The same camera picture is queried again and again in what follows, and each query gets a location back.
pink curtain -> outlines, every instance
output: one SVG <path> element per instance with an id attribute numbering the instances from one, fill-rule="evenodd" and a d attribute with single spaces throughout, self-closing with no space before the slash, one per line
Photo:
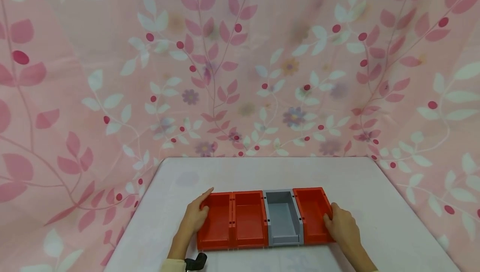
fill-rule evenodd
<path id="1" fill-rule="evenodd" d="M 480 266 L 478 0 L 0 1 L 2 270 L 101 271 L 170 156 L 369 156 Z"/>

bin compartment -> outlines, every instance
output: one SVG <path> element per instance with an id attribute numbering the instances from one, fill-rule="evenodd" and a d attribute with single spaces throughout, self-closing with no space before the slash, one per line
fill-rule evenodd
<path id="1" fill-rule="evenodd" d="M 208 217 L 197 233 L 198 250 L 220 250 L 233 247 L 233 194 L 212 193 L 201 208 L 210 208 Z"/>
<path id="2" fill-rule="evenodd" d="M 293 190 L 263 191 L 269 246 L 303 244 L 303 222 Z"/>
<path id="3" fill-rule="evenodd" d="M 233 192 L 235 247 L 268 247 L 268 225 L 262 191 Z"/>
<path id="4" fill-rule="evenodd" d="M 332 207 L 321 187 L 293 189 L 303 221 L 305 244 L 334 242 L 323 222 L 323 215 L 332 218 Z"/>

gray storage bin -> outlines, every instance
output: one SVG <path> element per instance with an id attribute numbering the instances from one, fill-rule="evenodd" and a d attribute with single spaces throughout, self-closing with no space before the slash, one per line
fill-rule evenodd
<path id="1" fill-rule="evenodd" d="M 268 223 L 268 245 L 303 245 L 303 222 L 293 190 L 263 191 Z"/>

table surface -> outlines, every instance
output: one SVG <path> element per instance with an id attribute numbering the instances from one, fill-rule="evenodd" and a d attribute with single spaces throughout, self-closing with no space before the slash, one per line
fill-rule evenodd
<path id="1" fill-rule="evenodd" d="M 159 167 L 106 272 L 158 272 L 188 203 L 216 192 L 321 186 L 352 212 L 382 272 L 458 272 L 369 158 L 168 158 Z M 187 256 L 195 258 L 195 240 Z M 337 244 L 207 252 L 206 272 L 353 272 Z"/>

sleeve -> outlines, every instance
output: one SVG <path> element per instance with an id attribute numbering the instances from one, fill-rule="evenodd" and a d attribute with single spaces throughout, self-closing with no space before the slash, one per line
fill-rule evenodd
<path id="1" fill-rule="evenodd" d="M 160 272 L 185 272 L 187 264 L 181 259 L 165 259 Z"/>

